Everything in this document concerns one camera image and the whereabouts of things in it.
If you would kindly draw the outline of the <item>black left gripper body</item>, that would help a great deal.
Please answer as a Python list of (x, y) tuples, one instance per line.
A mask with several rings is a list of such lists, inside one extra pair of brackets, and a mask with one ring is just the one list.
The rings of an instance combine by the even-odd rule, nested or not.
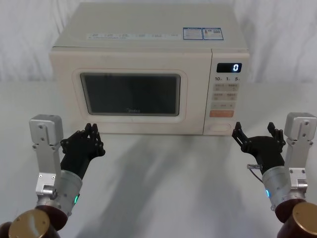
[(60, 165), (61, 169), (76, 174), (80, 179), (83, 179), (88, 169), (89, 163), (94, 159), (91, 154), (83, 154), (72, 152), (65, 154)]

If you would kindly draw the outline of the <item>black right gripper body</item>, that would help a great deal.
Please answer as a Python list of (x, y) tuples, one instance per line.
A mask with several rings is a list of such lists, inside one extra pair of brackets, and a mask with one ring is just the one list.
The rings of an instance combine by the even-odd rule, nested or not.
[(284, 166), (284, 159), (281, 155), (284, 145), (284, 139), (255, 136), (244, 142), (244, 152), (254, 156), (257, 164), (261, 165), (261, 173), (265, 173), (271, 168)]

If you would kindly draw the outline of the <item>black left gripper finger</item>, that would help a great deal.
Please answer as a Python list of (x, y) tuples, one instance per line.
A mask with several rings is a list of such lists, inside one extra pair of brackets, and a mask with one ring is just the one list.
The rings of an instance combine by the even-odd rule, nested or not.
[(92, 141), (92, 157), (102, 157), (105, 155), (106, 151), (104, 149), (104, 143), (101, 141), (100, 133), (98, 131), (98, 126), (96, 123), (92, 125), (90, 139)]
[(62, 152), (64, 154), (70, 154), (72, 152), (78, 152), (83, 154), (92, 153), (92, 140), (91, 135), (93, 127), (90, 123), (86, 124), (84, 130), (76, 131), (69, 138), (61, 141)]

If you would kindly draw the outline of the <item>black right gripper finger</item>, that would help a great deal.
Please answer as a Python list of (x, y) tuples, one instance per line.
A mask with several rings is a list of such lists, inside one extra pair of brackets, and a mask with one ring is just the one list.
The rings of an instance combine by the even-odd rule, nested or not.
[(285, 140), (283, 136), (283, 130), (275, 128), (275, 125), (273, 122), (269, 122), (267, 129), (269, 133), (274, 138), (274, 141), (278, 144), (278, 149), (282, 150), (282, 148), (285, 146)]
[(238, 143), (242, 152), (251, 151), (252, 142), (250, 138), (244, 134), (240, 122), (236, 122), (235, 128), (232, 131), (232, 137)]

